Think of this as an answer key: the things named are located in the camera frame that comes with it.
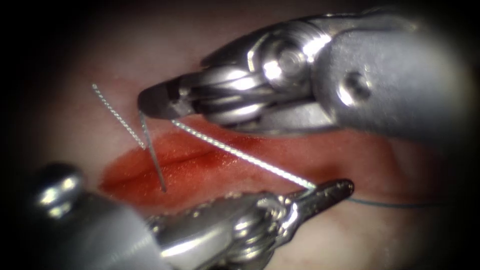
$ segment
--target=surgical needle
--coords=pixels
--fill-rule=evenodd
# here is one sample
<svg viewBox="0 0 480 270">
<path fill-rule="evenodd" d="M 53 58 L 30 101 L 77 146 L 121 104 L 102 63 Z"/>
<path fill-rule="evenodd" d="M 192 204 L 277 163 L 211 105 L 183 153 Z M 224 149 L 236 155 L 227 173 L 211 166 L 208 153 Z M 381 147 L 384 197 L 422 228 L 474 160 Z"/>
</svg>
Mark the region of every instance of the surgical needle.
<svg viewBox="0 0 480 270">
<path fill-rule="evenodd" d="M 159 160 L 157 159 L 152 140 L 150 139 L 149 129 L 147 128 L 147 122 L 145 121 L 144 113 L 138 111 L 138 114 L 140 115 L 141 128 L 143 130 L 143 133 L 145 134 L 146 145 L 148 151 L 150 152 L 151 159 L 153 160 L 153 165 L 155 166 L 156 173 L 158 174 L 158 179 L 160 180 L 161 190 L 165 193 L 167 192 L 167 186 L 165 185 L 165 180 L 164 176 L 162 175 L 162 170 L 160 169 Z"/>
<path fill-rule="evenodd" d="M 138 145 L 145 150 L 148 147 L 148 151 L 150 152 L 151 159 L 153 161 L 153 165 L 155 166 L 156 173 L 158 174 L 158 179 L 160 180 L 160 186 L 161 190 L 163 192 L 167 192 L 167 186 L 165 185 L 165 180 L 162 175 L 162 170 L 160 169 L 159 161 L 157 159 L 157 155 L 155 154 L 154 147 L 152 145 L 152 141 L 150 140 L 150 134 L 149 130 L 147 129 L 147 123 L 145 122 L 145 117 L 142 112 L 140 112 L 140 121 L 141 121 L 141 127 L 143 129 L 143 133 L 146 138 L 146 144 L 142 142 L 142 140 L 135 134 L 134 130 L 125 122 L 125 120 L 120 116 L 120 114 L 114 110 L 114 108 L 110 105 L 110 103 L 107 101 L 107 99 L 103 96 L 103 94 L 100 92 L 99 87 L 97 86 L 96 83 L 93 83 L 91 85 L 91 88 L 93 91 L 96 93 L 98 98 L 100 98 L 101 102 L 105 105 L 105 107 L 113 114 L 113 116 L 121 123 L 123 127 L 130 133 L 130 135 L 133 137 L 133 139 L 138 143 Z"/>
</svg>

